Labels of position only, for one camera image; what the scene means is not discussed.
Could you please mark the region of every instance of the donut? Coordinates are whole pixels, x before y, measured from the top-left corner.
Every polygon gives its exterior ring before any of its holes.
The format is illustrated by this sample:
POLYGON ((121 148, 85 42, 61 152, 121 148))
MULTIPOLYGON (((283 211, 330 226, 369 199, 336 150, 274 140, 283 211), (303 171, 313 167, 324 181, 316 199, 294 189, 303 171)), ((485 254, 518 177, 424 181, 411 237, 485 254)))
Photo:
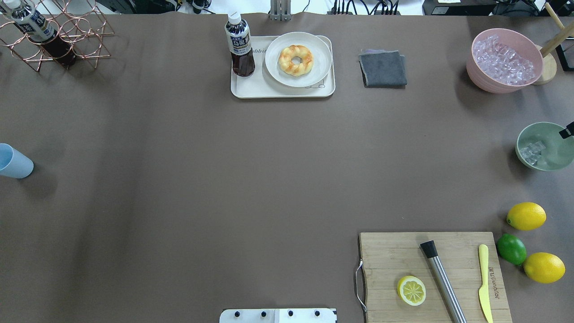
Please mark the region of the donut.
POLYGON ((279 66, 283 72, 293 76, 307 74, 313 68, 313 54, 303 45, 291 45, 281 51, 279 66), (292 62, 295 57, 299 57, 301 63, 292 62))

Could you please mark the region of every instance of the black box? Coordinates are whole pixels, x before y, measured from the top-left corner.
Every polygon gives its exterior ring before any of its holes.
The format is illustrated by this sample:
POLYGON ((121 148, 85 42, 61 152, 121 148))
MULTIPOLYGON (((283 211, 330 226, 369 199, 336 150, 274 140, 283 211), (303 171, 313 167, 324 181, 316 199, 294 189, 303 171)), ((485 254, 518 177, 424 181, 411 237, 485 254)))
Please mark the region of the black box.
POLYGON ((460 0, 460 3, 425 0, 422 9, 428 16, 488 16, 496 5, 494 0, 460 0))

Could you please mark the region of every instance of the citrus fruit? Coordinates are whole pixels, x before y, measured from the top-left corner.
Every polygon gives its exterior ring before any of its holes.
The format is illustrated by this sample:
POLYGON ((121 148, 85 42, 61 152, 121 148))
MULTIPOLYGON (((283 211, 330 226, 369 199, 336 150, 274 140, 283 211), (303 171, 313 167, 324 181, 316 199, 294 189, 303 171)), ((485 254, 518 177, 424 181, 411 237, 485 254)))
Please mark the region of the citrus fruit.
POLYGON ((512 234, 505 233, 497 241, 498 254, 515 265, 521 265, 526 259, 526 247, 512 234))
POLYGON ((545 221, 546 212, 542 206, 532 202, 516 204, 506 216, 506 222, 518 230, 533 230, 545 221))
POLYGON ((426 298, 425 285, 415 276, 404 276, 398 281, 397 292, 399 297, 412 306, 421 305, 426 298))
POLYGON ((564 263, 557 256, 546 253, 533 253, 522 264, 526 276, 539 283, 553 283, 562 276, 566 271, 564 263))

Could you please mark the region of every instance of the folded gray cloth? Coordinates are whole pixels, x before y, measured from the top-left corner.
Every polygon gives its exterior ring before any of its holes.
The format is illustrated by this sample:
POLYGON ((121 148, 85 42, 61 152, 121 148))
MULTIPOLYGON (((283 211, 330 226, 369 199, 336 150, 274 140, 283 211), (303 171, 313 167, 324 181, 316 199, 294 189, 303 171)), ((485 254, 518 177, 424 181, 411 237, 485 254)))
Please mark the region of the folded gray cloth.
POLYGON ((405 57, 398 51, 368 49, 359 55, 366 87, 406 85, 405 57))

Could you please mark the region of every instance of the yellow lemon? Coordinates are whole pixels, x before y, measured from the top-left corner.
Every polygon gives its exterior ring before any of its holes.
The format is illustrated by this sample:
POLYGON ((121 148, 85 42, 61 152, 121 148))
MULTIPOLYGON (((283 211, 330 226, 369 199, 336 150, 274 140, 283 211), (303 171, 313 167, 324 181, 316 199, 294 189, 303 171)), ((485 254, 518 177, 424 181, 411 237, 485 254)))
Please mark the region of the yellow lemon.
POLYGON ((415 276, 404 276, 398 281, 397 292, 399 297, 412 306, 421 305, 426 298, 425 285, 415 276))
POLYGON ((541 227, 545 221, 546 212, 542 206, 532 202, 516 204, 506 216, 506 222, 518 230, 533 230, 541 227))
POLYGON ((559 280, 566 271, 566 267, 560 258, 546 252, 533 253, 526 258, 522 266, 526 276, 544 284, 559 280))

